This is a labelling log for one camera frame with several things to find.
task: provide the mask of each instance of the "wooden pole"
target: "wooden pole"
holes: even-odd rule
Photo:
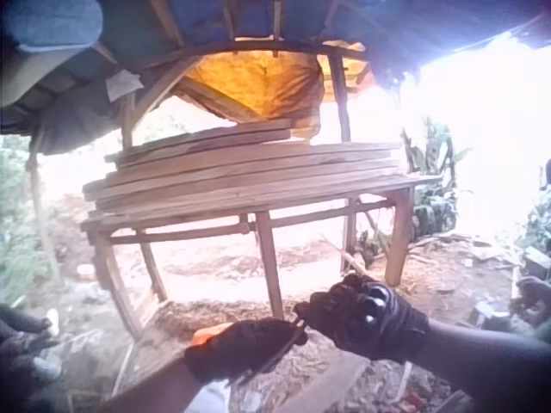
[[[338,120],[341,126],[341,141],[350,142],[350,118],[346,107],[348,96],[346,92],[346,78],[344,76],[344,65],[342,56],[329,56],[329,66],[331,68],[331,80],[333,82],[333,94],[337,102]],[[348,199],[346,205],[353,205],[356,200]],[[343,228],[343,248],[346,252],[354,255],[356,246],[356,214],[351,213],[344,218]],[[346,260],[341,260],[341,271],[347,267]]]
[[[262,211],[256,213],[255,216],[260,254],[264,265],[264,276],[266,277],[266,284],[268,286],[269,304],[274,317],[283,319],[282,291],[279,288],[276,247],[274,246],[274,234],[272,233],[269,212]]]
[[[396,213],[385,269],[385,280],[390,287],[399,285],[406,262],[407,245],[412,234],[414,193],[415,188],[404,188],[391,194],[391,199],[396,202]]]
[[[42,140],[42,131],[39,128],[36,135],[33,136],[33,141],[30,147],[30,154],[27,161],[27,170],[30,174],[31,180],[31,194],[33,196],[34,215],[36,217],[36,224],[38,226],[38,232],[40,237],[40,243],[42,249],[46,255],[48,261],[48,267],[52,277],[55,280],[61,280],[61,273],[59,272],[58,260],[55,256],[55,250],[52,245],[52,241],[48,236],[48,230],[46,227],[46,216],[44,214],[44,208],[42,207],[42,199],[40,197],[40,172],[38,171],[38,150],[40,149],[40,142]]]
[[[145,232],[142,230],[136,230],[136,235],[141,236],[145,235]],[[164,288],[163,279],[161,274],[158,272],[157,264],[155,263],[155,257],[153,256],[153,250],[150,243],[141,243],[139,245],[141,253],[144,256],[145,267],[147,268],[147,273],[152,279],[152,288],[155,294],[158,296],[159,302],[163,302],[169,298],[166,293],[166,288]]]
[[[122,322],[135,340],[141,338],[141,324],[133,310],[128,291],[119,271],[119,266],[113,251],[113,245],[109,243],[108,236],[102,233],[89,234],[90,241],[96,250],[93,263],[96,267],[98,279],[108,283],[108,289],[115,306],[121,315]]]
[[[121,134],[122,150],[126,151],[133,145],[133,114],[136,106],[136,92],[130,92],[121,98]]]

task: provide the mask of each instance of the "roof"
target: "roof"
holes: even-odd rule
[[[99,41],[3,108],[3,133],[30,133],[33,119],[61,96],[122,68],[141,74],[236,45],[310,52],[338,40],[356,45],[356,51],[322,48],[367,60],[368,69],[356,70],[354,77],[365,78],[371,70],[385,85],[403,71],[525,25],[542,12],[539,0],[103,0],[100,5]],[[269,41],[274,36],[281,41]],[[347,81],[354,80],[347,75]]]

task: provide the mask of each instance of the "hand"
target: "hand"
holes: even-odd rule
[[[547,309],[551,311],[551,284],[537,277],[529,276],[522,278],[517,285],[522,294],[521,301],[524,305],[530,308],[541,300]]]
[[[184,360],[202,384],[231,379],[246,370],[260,367],[280,351],[296,328],[277,318],[241,321],[205,343],[187,348]],[[307,335],[303,333],[296,344],[303,345],[306,340]]]
[[[314,293],[295,312],[335,345],[371,360],[397,362],[415,356],[428,318],[395,291],[369,277],[347,275],[328,293]]]

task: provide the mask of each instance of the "dirt ground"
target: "dirt ground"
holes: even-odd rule
[[[286,314],[294,303],[340,280],[339,253],[325,239],[338,243],[341,219],[297,225],[275,231]],[[100,400],[113,394],[121,364],[128,354],[117,391],[143,379],[179,354],[193,333],[203,327],[270,314],[262,263],[252,234],[217,237],[193,242],[153,245],[158,266],[170,295],[144,337],[131,346],[108,293],[96,282],[79,280],[76,267],[90,262],[82,239],[67,243],[70,264],[64,266],[65,283],[37,283],[24,301],[25,308],[43,315],[59,310],[62,345],[47,357],[61,360],[63,379],[48,388],[56,411],[93,411]],[[481,300],[496,310],[506,309],[511,295],[511,270],[496,260],[473,259],[473,243],[462,237],[434,238],[412,250],[398,288],[408,301],[429,316],[456,323],[465,321]],[[150,281],[138,247],[117,247],[121,272],[132,297]],[[382,280],[385,259],[375,261],[369,272]],[[317,378],[338,352],[332,342],[309,331],[307,345],[295,348],[273,373],[232,390],[231,411],[270,412]],[[402,367],[386,361],[372,362],[345,398],[328,412],[392,411],[390,401],[398,390]],[[419,411],[430,411],[449,395],[449,385],[414,367],[406,395],[426,402]],[[257,406],[251,408],[251,400]]]

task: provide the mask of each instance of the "wooden bench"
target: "wooden bench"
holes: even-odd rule
[[[277,120],[161,139],[109,156],[117,171],[84,186],[86,199],[96,203],[82,228],[96,250],[97,277],[111,291],[133,336],[139,336],[152,305],[167,299],[152,254],[153,242],[255,231],[271,308],[276,317],[283,317],[273,228],[395,207],[386,280],[399,284],[411,234],[413,190],[438,178],[405,175],[396,156],[399,144],[281,142],[289,139],[289,128],[287,121]],[[361,194],[382,199],[361,203]],[[340,208],[279,219],[269,213],[337,199],[349,201]],[[231,216],[238,216],[239,222],[187,231],[146,231]],[[124,228],[134,234],[114,234]],[[140,245],[152,279],[152,290],[137,305],[130,302],[113,252],[113,245],[125,243]]]

